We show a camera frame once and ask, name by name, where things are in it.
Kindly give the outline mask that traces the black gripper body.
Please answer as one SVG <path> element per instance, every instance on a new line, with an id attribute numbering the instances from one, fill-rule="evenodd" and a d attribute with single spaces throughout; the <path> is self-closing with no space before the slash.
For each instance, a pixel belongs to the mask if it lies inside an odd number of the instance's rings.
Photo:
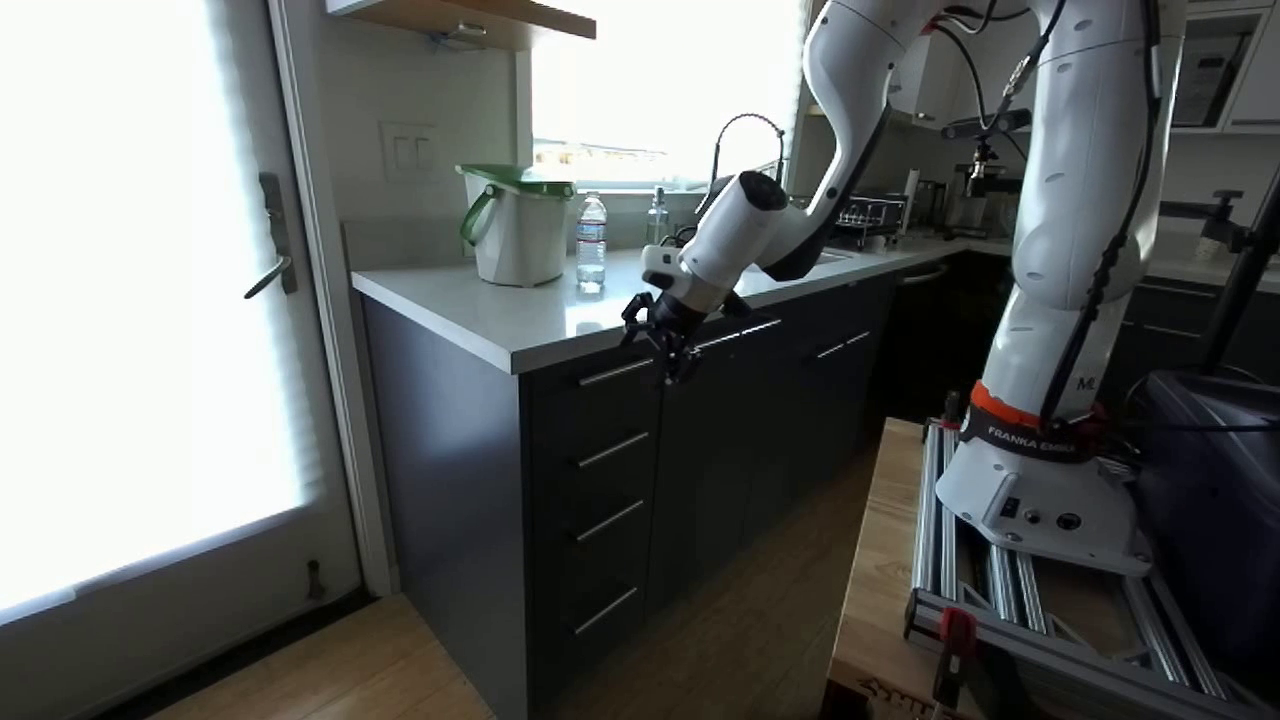
<path id="1" fill-rule="evenodd" d="M 652 295 L 652 290 L 638 290 L 626 313 L 633 314 L 638 307 L 647 307 L 647 326 L 656 341 L 656 357 L 667 365 L 667 351 L 679 343 L 692 343 L 692 334 L 701 333 L 706 314 L 692 313 L 687 304 L 672 298 L 667 290 Z"/>

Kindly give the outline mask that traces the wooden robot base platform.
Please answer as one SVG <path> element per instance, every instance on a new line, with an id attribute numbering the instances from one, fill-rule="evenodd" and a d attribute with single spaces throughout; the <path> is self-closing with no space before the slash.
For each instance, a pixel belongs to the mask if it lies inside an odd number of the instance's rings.
<path id="1" fill-rule="evenodd" d="M 928 720 L 942 643 L 909 633 L 924 427 L 886 421 L 827 650 L 819 720 Z"/>

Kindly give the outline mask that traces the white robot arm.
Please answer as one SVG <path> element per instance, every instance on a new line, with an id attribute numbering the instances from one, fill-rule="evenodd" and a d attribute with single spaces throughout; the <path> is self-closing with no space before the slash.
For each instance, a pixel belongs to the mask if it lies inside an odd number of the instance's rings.
<path id="1" fill-rule="evenodd" d="M 1099 461 L 1099 382 L 1155 244 L 1179 70 L 1172 0 L 1025 0 L 1032 135 L 1013 231 L 1013 290 L 938 498 L 987 545 L 1142 574 L 1138 498 Z M 764 171 L 731 175 L 684 244 L 641 253 L 626 333 L 684 369 L 692 334 L 762 268 L 799 279 L 890 111 L 890 77 L 945 0 L 824 0 L 805 85 L 832 128 L 808 202 Z"/>

